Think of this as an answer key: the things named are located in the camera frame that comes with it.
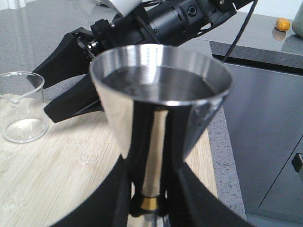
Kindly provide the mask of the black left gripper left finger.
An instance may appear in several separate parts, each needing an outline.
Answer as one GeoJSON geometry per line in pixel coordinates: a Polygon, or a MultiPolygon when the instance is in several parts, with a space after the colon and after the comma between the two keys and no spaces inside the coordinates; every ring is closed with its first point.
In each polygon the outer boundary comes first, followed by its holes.
{"type": "Polygon", "coordinates": [[[53,227],[125,227],[131,199],[131,181],[125,160],[119,157],[101,185],[75,210],[53,227]]]}

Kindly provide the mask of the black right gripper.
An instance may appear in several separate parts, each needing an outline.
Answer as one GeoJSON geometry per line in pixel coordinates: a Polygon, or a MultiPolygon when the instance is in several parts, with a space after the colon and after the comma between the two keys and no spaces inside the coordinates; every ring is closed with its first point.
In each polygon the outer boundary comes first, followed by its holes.
{"type": "Polygon", "coordinates": [[[81,27],[65,34],[50,56],[33,71],[44,78],[45,89],[86,74],[90,61],[103,51],[127,45],[160,43],[143,6],[136,7],[125,17],[115,15],[112,22],[100,19],[90,29],[81,27]]]}

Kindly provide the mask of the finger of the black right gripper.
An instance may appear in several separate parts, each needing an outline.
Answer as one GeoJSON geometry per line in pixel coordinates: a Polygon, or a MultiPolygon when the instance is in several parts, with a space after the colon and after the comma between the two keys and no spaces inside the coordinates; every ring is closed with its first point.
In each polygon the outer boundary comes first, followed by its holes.
{"type": "Polygon", "coordinates": [[[90,75],[85,75],[44,108],[44,112],[54,123],[96,111],[102,112],[104,109],[90,75]]]}

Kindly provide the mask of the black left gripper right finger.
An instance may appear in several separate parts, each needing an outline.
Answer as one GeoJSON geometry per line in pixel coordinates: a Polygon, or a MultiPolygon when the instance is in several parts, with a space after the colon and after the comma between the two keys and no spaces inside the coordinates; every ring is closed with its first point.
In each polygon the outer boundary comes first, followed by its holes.
{"type": "Polygon", "coordinates": [[[184,163],[172,173],[168,215],[172,227],[251,227],[219,201],[184,163]]]}

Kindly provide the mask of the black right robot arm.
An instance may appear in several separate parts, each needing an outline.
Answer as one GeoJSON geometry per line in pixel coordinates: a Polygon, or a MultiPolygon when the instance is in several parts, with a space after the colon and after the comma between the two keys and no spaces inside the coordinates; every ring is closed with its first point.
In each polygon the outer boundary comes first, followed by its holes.
{"type": "Polygon", "coordinates": [[[89,63],[98,54],[115,47],[134,44],[179,46],[202,36],[226,22],[251,0],[150,0],[138,1],[130,12],[116,11],[109,22],[101,19],[90,30],[82,27],[67,33],[54,52],[35,73],[44,80],[44,88],[82,75],[73,87],[45,108],[53,122],[95,111],[102,111],[96,89],[90,79],[89,63]]]}

